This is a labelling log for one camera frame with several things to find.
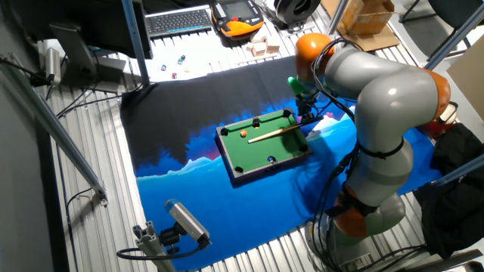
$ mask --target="cue stick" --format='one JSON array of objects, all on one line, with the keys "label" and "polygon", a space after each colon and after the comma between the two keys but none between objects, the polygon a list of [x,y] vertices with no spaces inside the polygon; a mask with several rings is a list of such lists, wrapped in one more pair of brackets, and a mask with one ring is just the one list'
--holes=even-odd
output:
[{"label": "cue stick", "polygon": [[254,139],[250,139],[250,140],[247,141],[247,143],[251,144],[251,143],[255,143],[257,141],[262,141],[262,140],[265,140],[267,138],[274,137],[274,136],[283,134],[283,133],[288,132],[288,131],[292,131],[293,129],[300,128],[304,125],[309,125],[309,124],[312,124],[313,122],[321,121],[323,118],[324,118],[324,116],[320,116],[320,117],[318,117],[314,120],[311,120],[309,122],[302,122],[300,124],[290,125],[286,128],[279,128],[276,131],[269,132],[269,133],[264,134],[262,136],[255,137]]}]

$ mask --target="wooden block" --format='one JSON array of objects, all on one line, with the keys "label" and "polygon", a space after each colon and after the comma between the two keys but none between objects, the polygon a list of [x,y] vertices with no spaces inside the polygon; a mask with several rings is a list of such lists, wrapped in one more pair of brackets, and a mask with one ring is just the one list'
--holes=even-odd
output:
[{"label": "wooden block", "polygon": [[264,42],[267,39],[267,36],[268,35],[264,30],[259,29],[259,31],[257,31],[256,34],[250,37],[250,41],[254,44],[257,42]]},{"label": "wooden block", "polygon": [[265,42],[253,44],[252,55],[254,57],[262,56],[265,53]]},{"label": "wooden block", "polygon": [[279,43],[274,37],[267,37],[265,40],[265,52],[267,54],[279,52]]},{"label": "wooden block", "polygon": [[252,51],[252,48],[254,48],[254,44],[252,42],[248,42],[245,47],[245,50]]}]

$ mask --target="black stand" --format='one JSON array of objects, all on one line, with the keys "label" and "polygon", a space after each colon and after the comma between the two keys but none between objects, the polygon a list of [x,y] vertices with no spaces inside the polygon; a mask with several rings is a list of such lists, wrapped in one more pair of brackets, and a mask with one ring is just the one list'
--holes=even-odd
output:
[{"label": "black stand", "polygon": [[117,92],[126,65],[124,60],[106,57],[98,57],[96,60],[91,57],[87,45],[79,34],[80,28],[77,26],[53,23],[51,29],[69,58],[60,81],[62,85]]}]

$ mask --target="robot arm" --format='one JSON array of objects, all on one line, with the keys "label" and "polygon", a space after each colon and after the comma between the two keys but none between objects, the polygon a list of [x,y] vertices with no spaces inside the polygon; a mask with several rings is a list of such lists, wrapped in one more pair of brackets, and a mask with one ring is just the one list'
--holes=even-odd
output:
[{"label": "robot arm", "polygon": [[[301,83],[312,84],[307,63],[314,54],[308,52],[321,51],[327,40],[303,36],[296,44]],[[396,191],[410,175],[414,154],[403,134],[438,118],[448,105],[450,88],[443,77],[429,70],[354,48],[330,51],[319,70],[324,71],[319,78],[331,91],[357,101],[355,126],[360,153],[333,216],[341,232],[337,236],[362,240],[390,229],[405,216]]]}]

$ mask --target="metal grating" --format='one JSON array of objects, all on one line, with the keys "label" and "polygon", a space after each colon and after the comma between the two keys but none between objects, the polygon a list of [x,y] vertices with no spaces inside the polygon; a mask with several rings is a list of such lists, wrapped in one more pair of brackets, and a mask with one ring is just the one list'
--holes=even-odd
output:
[{"label": "metal grating", "polygon": [[[266,59],[255,59],[249,51],[240,46],[239,42],[232,42],[230,48],[223,47],[219,37],[213,31],[157,39],[152,42],[154,59],[149,60],[148,72],[156,73],[155,67],[159,69],[163,61],[166,62],[163,57],[170,54],[177,55],[180,48],[201,51],[198,47],[203,46],[206,49],[204,56],[200,56],[197,60],[199,70],[196,75],[217,73],[239,66],[288,57],[294,55],[294,45],[300,36],[311,32],[325,32],[330,19],[322,6],[319,6],[312,15],[311,21],[309,24],[314,27],[292,36],[278,32],[271,22],[266,21],[263,28],[281,45],[279,54]],[[417,65],[404,45],[376,51],[376,55],[400,63]],[[127,56],[114,54],[109,57],[127,60],[129,65],[126,66],[126,71],[140,74],[136,61],[130,60]],[[180,75],[177,80],[182,79],[183,76],[187,77],[191,74]],[[132,79],[125,79],[125,84],[119,87],[118,94],[133,88]],[[54,90],[48,103],[55,113],[59,113],[81,94],[80,90]],[[87,91],[77,103],[114,95]],[[107,188],[109,200],[108,206],[100,206],[93,198],[93,193],[87,192],[75,199],[68,211],[61,206],[71,271],[157,271],[151,262],[127,261],[116,257],[116,250],[135,247],[132,226],[143,225],[145,222],[126,137],[119,117],[119,106],[120,102],[117,99],[106,100],[80,107],[61,119],[78,148],[84,153],[98,177],[102,179]],[[52,146],[59,197],[67,202],[75,193],[88,189],[88,184],[64,153],[56,148],[53,140]],[[374,244],[374,250],[364,262],[370,263],[392,250],[417,246],[424,242],[420,228],[420,206],[412,193],[402,198],[407,207],[406,217],[392,230],[368,238],[368,242]],[[72,221],[72,239],[69,235],[67,213]],[[276,240],[219,261],[200,271],[318,270],[322,270],[322,266],[306,245],[304,229],[298,227]]]}]

